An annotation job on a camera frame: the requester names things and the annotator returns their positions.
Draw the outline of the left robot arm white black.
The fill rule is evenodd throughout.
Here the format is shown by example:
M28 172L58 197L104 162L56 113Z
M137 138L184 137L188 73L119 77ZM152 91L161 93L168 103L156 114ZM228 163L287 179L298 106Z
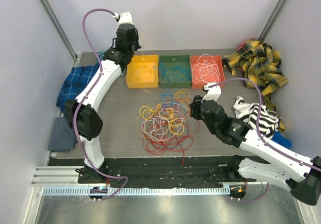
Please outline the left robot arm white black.
M113 45L104 53L97 72L75 99L66 101L67 123L76 134L84 152L86 168L90 169L89 177L95 183L102 183L107 176L107 171L102 168L104 157L99 141L103 121L97 112L113 82L127 68L134 52L141 48L138 41L134 23L119 24Z

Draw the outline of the yellow plastic bin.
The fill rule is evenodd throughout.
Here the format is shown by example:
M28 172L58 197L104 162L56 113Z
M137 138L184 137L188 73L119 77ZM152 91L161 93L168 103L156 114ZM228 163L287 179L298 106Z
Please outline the yellow plastic bin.
M131 62L127 66L127 87L157 88L158 63L158 55L133 56Z

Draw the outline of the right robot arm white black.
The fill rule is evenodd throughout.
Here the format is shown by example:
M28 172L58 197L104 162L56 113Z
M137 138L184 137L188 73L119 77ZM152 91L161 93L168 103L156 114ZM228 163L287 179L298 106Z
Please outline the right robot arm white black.
M190 104L191 117L202 120L212 135L224 144L250 152L263 160L235 156L226 169L232 181L255 179L277 185L299 201L315 206L320 196L320 157L310 158L291 151L260 135L249 124L229 117L214 100L196 95Z

